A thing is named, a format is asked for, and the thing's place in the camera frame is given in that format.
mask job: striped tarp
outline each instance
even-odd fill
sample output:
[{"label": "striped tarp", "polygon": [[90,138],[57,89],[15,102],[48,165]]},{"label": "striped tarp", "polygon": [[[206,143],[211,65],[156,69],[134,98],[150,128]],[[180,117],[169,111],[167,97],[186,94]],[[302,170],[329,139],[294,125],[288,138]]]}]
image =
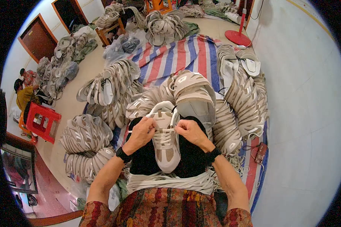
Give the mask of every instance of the striped tarp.
[{"label": "striped tarp", "polygon": [[[220,40],[214,40],[208,36],[195,34],[178,42],[173,42],[161,47],[151,46],[150,43],[146,43],[146,45],[128,58],[139,65],[141,69],[139,81],[144,86],[158,86],[171,73],[188,69],[202,74],[209,80],[214,90],[219,91],[223,87],[220,84],[217,73],[216,51],[217,47],[221,44],[222,42]],[[260,142],[267,144],[266,129],[267,122],[265,123],[263,136],[247,141],[247,143],[244,143],[244,146],[256,146]],[[113,132],[114,138],[111,141],[111,145],[115,149],[124,144],[127,131],[127,127],[124,127],[123,129],[118,127],[115,128]],[[255,157],[256,152],[257,148],[247,151],[241,149],[239,153],[239,155],[245,156],[245,162],[243,163],[244,176],[242,181],[246,184],[249,192],[251,212],[254,210],[259,197],[268,162],[267,151],[263,162],[263,170],[261,165],[255,163],[254,158],[252,157]]]}]

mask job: tiled floor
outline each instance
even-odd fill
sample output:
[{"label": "tiled floor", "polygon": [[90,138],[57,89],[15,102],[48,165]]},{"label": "tiled floor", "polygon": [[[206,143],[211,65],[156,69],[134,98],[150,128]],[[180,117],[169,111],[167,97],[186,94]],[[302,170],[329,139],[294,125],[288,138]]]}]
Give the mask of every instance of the tiled floor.
[{"label": "tiled floor", "polygon": [[[212,19],[194,19],[185,18],[185,21],[193,22],[199,25],[200,34],[208,35],[214,39],[220,39],[224,43],[235,45],[230,42],[224,35],[227,30],[239,30],[239,26],[227,21],[219,21]],[[56,112],[62,115],[62,120],[58,126],[56,134],[56,141],[54,144],[45,142],[42,138],[38,139],[37,149],[45,164],[48,166],[52,174],[59,181],[59,183],[74,197],[78,197],[75,190],[72,190],[73,180],[65,174],[65,164],[63,162],[65,150],[59,142],[62,131],[66,127],[67,120],[73,118],[75,115],[81,114],[85,102],[78,102],[76,100],[77,90],[89,79],[95,77],[104,68],[105,60],[102,58],[104,49],[101,47],[101,42],[97,38],[99,46],[91,52],[79,64],[80,70],[77,77],[69,82],[63,92],[63,96],[55,104]]]}]

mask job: right hand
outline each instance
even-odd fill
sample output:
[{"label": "right hand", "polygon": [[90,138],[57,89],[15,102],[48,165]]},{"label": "right hand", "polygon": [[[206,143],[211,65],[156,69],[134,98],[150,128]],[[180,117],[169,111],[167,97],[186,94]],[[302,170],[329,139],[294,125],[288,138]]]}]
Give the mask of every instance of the right hand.
[{"label": "right hand", "polygon": [[146,145],[155,134],[156,122],[153,118],[143,117],[138,124],[133,127],[130,138],[123,146],[123,151],[131,155],[139,148]]},{"label": "right hand", "polygon": [[200,147],[204,152],[211,152],[215,148],[194,120],[180,120],[174,130],[189,142]]}]

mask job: brown door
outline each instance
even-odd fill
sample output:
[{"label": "brown door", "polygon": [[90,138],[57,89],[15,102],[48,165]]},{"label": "brown door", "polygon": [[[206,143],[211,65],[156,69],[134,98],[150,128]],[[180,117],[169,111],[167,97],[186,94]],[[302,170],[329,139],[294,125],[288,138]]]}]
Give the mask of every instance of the brown door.
[{"label": "brown door", "polygon": [[50,59],[57,46],[56,41],[49,34],[39,17],[29,25],[20,38],[37,60],[42,57]]}]

